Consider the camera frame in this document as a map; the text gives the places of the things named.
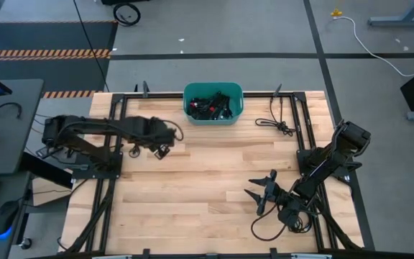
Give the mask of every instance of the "wooden table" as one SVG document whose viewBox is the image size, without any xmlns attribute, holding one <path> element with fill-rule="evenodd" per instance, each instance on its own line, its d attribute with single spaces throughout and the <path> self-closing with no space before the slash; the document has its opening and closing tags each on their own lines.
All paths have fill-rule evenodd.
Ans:
<svg viewBox="0 0 414 259">
<path fill-rule="evenodd" d="M 334 126 L 324 92 L 307 91 L 308 107 L 318 146 L 330 142 Z M 111 94 L 95 94 L 90 116 L 109 114 Z M 132 99 L 128 115 L 159 117 L 177 122 L 185 133 L 170 154 L 158 160 L 148 150 L 138 158 L 127 155 L 132 147 L 123 147 L 121 178 L 116 182 L 106 254 L 200 253 L 279 253 L 316 252 L 311 230 L 294 234 L 287 230 L 272 242 L 252 236 L 250 224 L 257 218 L 257 205 L 244 192 L 247 188 L 262 194 L 263 188 L 250 178 L 264 178 L 277 170 L 277 182 L 287 190 L 299 178 L 295 151 L 297 138 L 284 136 L 274 127 L 258 127 L 257 118 L 270 119 L 269 98 L 245 99 L 239 121 L 228 127 L 193 126 L 183 113 L 181 99 Z M 279 116 L 279 101 L 273 111 Z M 298 105 L 300 121 L 303 120 Z M 290 102 L 284 102 L 283 119 L 294 127 Z M 308 138 L 303 127 L 305 146 Z M 86 136 L 95 145 L 103 137 Z M 79 236 L 91 215 L 96 180 L 89 180 L 70 199 L 62 244 L 69 246 Z M 358 245 L 363 245 L 357 216 L 348 186 L 334 178 L 326 181 L 330 208 L 335 220 Z M 329 246 L 326 227 L 321 218 L 324 244 Z M 270 214 L 256 226 L 262 237 L 272 237 L 282 227 L 277 213 Z M 98 247 L 96 231 L 94 247 Z"/>
</svg>

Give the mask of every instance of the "gray floor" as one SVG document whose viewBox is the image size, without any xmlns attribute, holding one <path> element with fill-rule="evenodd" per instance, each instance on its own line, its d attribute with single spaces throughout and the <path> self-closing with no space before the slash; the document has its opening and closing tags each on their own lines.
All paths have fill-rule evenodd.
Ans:
<svg viewBox="0 0 414 259">
<path fill-rule="evenodd" d="M 363 53 L 348 21 L 333 21 L 338 0 L 311 0 L 326 53 Z M 371 28 L 370 16 L 399 15 L 413 0 L 341 1 L 344 15 L 355 19 L 358 35 L 374 52 L 414 53 L 414 28 Z M 78 0 L 86 20 L 112 19 L 110 7 Z M 114 55 L 173 53 L 314 53 L 313 39 L 300 0 L 151 0 L 136 3 L 142 20 L 120 27 Z M 70 0 L 6 0 L 3 21 L 75 21 Z M 391 60 L 414 73 L 414 59 Z M 345 119 L 372 133 L 372 144 L 359 158 L 358 172 L 367 217 L 377 250 L 414 253 L 414 122 L 402 78 L 379 60 L 327 60 L 333 87 Z M 132 91 L 146 80 L 151 91 L 181 91 L 195 81 L 235 81 L 246 90 L 325 90 L 316 59 L 112 60 L 107 81 L 112 91 Z M 40 114 L 87 114 L 90 99 L 44 99 Z M 28 147 L 41 146 L 33 133 Z M 52 255 L 63 227 L 62 215 L 35 215 L 27 236 L 28 251 L 15 247 L 11 258 Z"/>
</svg>

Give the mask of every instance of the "teal bin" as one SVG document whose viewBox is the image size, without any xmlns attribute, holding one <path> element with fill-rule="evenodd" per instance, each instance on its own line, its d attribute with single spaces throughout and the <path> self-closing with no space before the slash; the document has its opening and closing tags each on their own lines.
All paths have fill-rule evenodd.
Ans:
<svg viewBox="0 0 414 259">
<path fill-rule="evenodd" d="M 197 120 L 188 115 L 187 110 L 193 98 L 208 98 L 220 91 L 230 97 L 229 108 L 233 113 L 230 119 Z M 231 125 L 234 124 L 244 110 L 244 94 L 237 83 L 190 83 L 183 92 L 183 110 L 188 120 L 194 125 Z"/>
</svg>

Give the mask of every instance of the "wheel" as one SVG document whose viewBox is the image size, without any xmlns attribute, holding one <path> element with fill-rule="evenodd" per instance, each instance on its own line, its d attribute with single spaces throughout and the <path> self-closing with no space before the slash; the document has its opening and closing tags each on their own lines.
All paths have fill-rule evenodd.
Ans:
<svg viewBox="0 0 414 259">
<path fill-rule="evenodd" d="M 20 243 L 19 246 L 22 250 L 27 250 L 32 246 L 32 240 L 29 238 L 24 238 L 22 243 Z"/>
<path fill-rule="evenodd" d="M 142 17 L 140 10 L 130 3 L 117 4 L 113 9 L 113 15 L 114 19 L 125 27 L 136 25 Z"/>
<path fill-rule="evenodd" d="M 138 158 L 140 155 L 140 147 L 138 145 L 135 145 L 131 150 L 129 150 L 129 157 L 131 158 Z"/>
</svg>

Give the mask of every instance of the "computer mouse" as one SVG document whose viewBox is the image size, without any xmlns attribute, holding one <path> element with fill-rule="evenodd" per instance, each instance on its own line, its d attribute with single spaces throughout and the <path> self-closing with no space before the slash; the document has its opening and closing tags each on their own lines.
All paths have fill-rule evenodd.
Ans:
<svg viewBox="0 0 414 259">
<path fill-rule="evenodd" d="M 12 226 L 18 210 L 18 201 L 7 201 L 0 207 L 0 235 L 7 232 Z"/>
</svg>

